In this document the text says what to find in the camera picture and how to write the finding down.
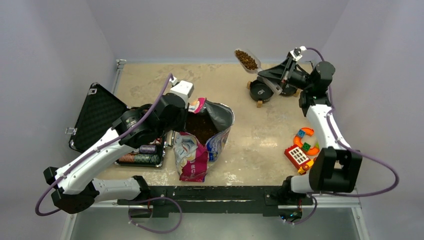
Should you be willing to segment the clear plastic scoop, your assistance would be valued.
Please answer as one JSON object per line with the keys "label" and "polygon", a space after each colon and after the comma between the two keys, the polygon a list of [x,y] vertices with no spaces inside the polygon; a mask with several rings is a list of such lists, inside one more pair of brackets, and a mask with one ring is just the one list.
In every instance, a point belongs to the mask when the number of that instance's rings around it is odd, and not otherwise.
{"label": "clear plastic scoop", "polygon": [[259,72],[263,70],[261,61],[251,51],[248,49],[236,48],[234,50],[234,56],[247,73],[256,74],[259,80],[267,85],[274,94],[279,95],[282,93],[283,89],[277,83],[273,83],[265,77],[259,76]]}

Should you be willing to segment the pink pet food bag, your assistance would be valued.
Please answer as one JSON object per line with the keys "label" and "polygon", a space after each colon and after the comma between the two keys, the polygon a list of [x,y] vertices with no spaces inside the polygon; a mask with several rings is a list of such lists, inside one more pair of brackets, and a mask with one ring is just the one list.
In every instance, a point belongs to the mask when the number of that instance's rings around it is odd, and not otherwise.
{"label": "pink pet food bag", "polygon": [[204,182],[223,152],[235,121],[225,104],[200,97],[188,106],[184,131],[172,133],[172,148],[179,180]]}

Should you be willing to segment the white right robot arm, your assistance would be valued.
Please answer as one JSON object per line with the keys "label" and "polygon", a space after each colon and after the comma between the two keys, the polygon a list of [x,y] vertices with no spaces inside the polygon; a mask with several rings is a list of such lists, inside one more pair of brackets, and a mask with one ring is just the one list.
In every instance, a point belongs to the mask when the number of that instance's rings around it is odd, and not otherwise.
{"label": "white right robot arm", "polygon": [[299,107],[312,126],[320,151],[309,172],[293,176],[280,196],[288,204],[301,194],[312,192],[350,193],[354,190],[362,156],[350,149],[333,116],[328,89],[336,71],[328,61],[319,62],[310,73],[296,69],[288,57],[282,63],[260,70],[257,74],[282,88],[289,85],[301,90]]}

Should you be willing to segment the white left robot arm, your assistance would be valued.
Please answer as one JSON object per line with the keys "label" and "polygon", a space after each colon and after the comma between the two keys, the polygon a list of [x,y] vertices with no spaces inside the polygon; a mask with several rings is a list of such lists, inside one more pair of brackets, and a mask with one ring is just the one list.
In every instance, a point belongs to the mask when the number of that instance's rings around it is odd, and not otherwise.
{"label": "white left robot arm", "polygon": [[58,211],[82,212],[92,204],[108,200],[129,200],[138,205],[149,199],[150,188],[142,176],[101,180],[97,175],[119,158],[163,137],[182,131],[188,113],[189,94],[169,92],[153,104],[129,109],[112,123],[105,134],[66,166],[44,170],[47,190]]}

